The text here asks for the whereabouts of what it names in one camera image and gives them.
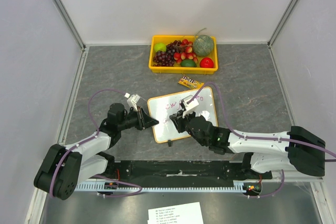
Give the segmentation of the yellow framed whiteboard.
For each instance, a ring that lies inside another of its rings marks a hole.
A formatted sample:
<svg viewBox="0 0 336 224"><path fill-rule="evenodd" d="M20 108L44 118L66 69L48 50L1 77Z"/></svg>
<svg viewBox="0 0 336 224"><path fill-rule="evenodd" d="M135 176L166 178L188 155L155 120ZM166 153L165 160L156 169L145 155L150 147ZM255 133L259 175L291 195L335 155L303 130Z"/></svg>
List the yellow framed whiteboard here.
<svg viewBox="0 0 336 224"><path fill-rule="evenodd" d="M152 118L159 121L153 127L154 139L157 143L166 143L171 140L180 140L189 137L187 132L179 133L169 116L177 113L180 109L180 102L183 98L193 96L196 90L171 93L148 100L149 114ZM195 109L196 116L202 115L207 121L218 126L213 90L205 87L196 97L199 106Z"/></svg>

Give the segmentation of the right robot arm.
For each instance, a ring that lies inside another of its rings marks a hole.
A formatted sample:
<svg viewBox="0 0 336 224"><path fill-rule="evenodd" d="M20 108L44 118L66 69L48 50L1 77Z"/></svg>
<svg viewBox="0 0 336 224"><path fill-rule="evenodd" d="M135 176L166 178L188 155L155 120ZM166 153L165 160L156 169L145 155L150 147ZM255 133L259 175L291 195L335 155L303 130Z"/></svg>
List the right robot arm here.
<svg viewBox="0 0 336 224"><path fill-rule="evenodd" d="M300 126L278 133L244 133L214 126L202 115L170 115L176 130L186 132L201 146L216 154L243 153L241 174L248 179L272 170L296 170L302 174L325 175L325 141Z"/></svg>

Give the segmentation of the red tomato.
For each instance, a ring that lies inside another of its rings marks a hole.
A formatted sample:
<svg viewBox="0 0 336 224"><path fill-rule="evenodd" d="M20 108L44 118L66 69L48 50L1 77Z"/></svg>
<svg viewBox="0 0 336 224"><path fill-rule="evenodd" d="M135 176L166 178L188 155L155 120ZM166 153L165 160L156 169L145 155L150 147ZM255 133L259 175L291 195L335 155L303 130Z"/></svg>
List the red tomato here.
<svg viewBox="0 0 336 224"><path fill-rule="evenodd" d="M211 58L205 57L200 61L199 66L201 68L214 68L214 62Z"/></svg>

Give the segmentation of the yellow candy packet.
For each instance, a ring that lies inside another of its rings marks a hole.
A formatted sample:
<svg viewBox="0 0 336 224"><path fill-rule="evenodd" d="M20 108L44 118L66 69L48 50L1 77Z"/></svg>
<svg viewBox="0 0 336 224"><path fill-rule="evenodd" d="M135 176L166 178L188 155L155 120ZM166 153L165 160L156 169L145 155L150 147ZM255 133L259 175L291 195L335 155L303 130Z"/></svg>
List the yellow candy packet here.
<svg viewBox="0 0 336 224"><path fill-rule="evenodd" d="M193 89L199 89L199 88L201 88L204 85L203 82L196 81L196 80L194 80L194 79L192 79L192 78L190 78L190 77L188 77L186 75L183 75L179 79L178 84L180 84L180 85L182 85L184 87L187 87L187 88L189 88L191 90L193 90Z"/></svg>

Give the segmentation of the dark purple grape bunch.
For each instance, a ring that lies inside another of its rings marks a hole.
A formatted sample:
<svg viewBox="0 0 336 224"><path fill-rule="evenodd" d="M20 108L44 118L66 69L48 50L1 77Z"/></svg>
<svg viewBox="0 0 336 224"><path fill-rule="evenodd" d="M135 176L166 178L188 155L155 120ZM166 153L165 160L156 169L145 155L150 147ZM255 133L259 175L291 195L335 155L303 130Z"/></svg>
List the dark purple grape bunch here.
<svg viewBox="0 0 336 224"><path fill-rule="evenodd" d="M176 63L174 60L174 50L172 43L166 44L166 52L155 52L153 57L154 67L173 67Z"/></svg>

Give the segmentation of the green netted melon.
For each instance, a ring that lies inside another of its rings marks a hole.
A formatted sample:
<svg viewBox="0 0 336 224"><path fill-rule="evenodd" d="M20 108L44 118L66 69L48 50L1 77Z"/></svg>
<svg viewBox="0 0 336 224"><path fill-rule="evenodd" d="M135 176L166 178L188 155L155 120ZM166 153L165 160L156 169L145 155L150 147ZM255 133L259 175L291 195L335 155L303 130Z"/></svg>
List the green netted melon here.
<svg viewBox="0 0 336 224"><path fill-rule="evenodd" d="M196 53L197 56L206 57L214 50L214 40L209 35L203 35L202 32L206 28L199 30L193 42L193 51Z"/></svg>

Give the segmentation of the white printed paper sheet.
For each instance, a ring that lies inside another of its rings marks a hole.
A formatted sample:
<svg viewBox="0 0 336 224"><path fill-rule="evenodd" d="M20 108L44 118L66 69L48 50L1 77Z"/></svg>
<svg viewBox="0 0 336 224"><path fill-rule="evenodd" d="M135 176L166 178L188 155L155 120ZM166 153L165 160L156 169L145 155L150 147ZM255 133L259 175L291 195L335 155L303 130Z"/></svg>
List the white printed paper sheet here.
<svg viewBox="0 0 336 224"><path fill-rule="evenodd" d="M199 202L149 209L148 216L148 223L204 223Z"/></svg>

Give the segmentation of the green apple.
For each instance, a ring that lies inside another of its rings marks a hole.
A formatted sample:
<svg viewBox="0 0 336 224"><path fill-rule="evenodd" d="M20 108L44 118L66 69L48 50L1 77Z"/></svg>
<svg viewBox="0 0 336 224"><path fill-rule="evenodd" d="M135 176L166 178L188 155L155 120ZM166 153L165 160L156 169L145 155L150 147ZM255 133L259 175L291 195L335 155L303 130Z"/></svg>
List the green apple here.
<svg viewBox="0 0 336 224"><path fill-rule="evenodd" d="M159 52L159 51L166 52L166 44L162 42L156 43L154 45L154 51L155 52Z"/></svg>

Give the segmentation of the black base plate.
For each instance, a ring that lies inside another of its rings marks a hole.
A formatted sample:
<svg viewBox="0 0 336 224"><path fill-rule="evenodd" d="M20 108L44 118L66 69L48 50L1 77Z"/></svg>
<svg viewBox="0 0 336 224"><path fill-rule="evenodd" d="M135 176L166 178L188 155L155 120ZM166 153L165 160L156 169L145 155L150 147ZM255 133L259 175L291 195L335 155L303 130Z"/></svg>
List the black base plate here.
<svg viewBox="0 0 336 224"><path fill-rule="evenodd" d="M141 187L232 187L234 181L272 179L242 163L229 161L113 161L102 174Z"/></svg>

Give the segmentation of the green avocado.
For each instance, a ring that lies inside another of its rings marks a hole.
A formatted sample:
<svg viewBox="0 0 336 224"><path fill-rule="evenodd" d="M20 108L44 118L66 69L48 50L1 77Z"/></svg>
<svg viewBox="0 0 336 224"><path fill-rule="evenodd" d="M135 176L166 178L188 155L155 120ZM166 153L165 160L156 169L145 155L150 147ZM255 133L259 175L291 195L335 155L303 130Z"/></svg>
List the green avocado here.
<svg viewBox="0 0 336 224"><path fill-rule="evenodd" d="M192 59L184 59L181 61L181 67L194 68L197 67L197 63Z"/></svg>

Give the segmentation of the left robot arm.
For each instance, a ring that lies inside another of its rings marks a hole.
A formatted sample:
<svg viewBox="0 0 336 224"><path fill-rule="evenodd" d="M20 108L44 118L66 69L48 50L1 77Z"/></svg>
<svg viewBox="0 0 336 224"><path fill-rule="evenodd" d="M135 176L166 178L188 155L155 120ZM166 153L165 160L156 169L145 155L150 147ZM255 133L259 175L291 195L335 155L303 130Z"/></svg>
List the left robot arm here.
<svg viewBox="0 0 336 224"><path fill-rule="evenodd" d="M113 157L104 151L115 146L124 130L135 128L139 131L158 125L141 107L126 110L121 103L110 105L107 117L97 131L88 138L74 144L52 145L35 178L34 186L51 197L68 199L76 186L96 175L111 178L115 165Z"/></svg>

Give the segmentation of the red grape bunch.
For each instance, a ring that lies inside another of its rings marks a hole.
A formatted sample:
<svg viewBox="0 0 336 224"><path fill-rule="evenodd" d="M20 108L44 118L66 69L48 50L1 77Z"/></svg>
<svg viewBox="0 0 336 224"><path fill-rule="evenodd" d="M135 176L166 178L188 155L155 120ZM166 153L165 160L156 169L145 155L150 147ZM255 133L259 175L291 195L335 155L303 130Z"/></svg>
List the red grape bunch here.
<svg viewBox="0 0 336 224"><path fill-rule="evenodd" d="M192 59L198 62L196 53L193 51L193 42L187 39L176 40L172 43L174 50L174 60L180 66L181 61L184 59Z"/></svg>

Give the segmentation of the yellow plastic tray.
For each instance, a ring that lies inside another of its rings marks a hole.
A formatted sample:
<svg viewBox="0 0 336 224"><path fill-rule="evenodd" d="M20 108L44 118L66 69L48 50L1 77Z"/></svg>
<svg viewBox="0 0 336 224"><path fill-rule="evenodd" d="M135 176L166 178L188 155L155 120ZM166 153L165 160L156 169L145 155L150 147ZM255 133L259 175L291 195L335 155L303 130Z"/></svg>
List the yellow plastic tray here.
<svg viewBox="0 0 336 224"><path fill-rule="evenodd" d="M198 63L197 67L181 67L178 64L174 64L172 67L157 67L154 66L154 56L155 56L155 51L154 51L154 44L163 42L165 44L168 44L169 42L173 42L174 40L182 40L182 39L188 39L191 41L195 40L194 36L191 35L153 35L152 40L151 40L151 50L150 50L150 55L149 55L149 63L148 67L149 69L154 72L154 73L178 73L178 74L214 74L218 70L218 56L217 56L217 41L216 37L211 36L211 38L214 41L214 49L213 51L208 55L209 58L212 59L214 62L214 67L213 68L201 68L200 67L200 57L198 58Z"/></svg>

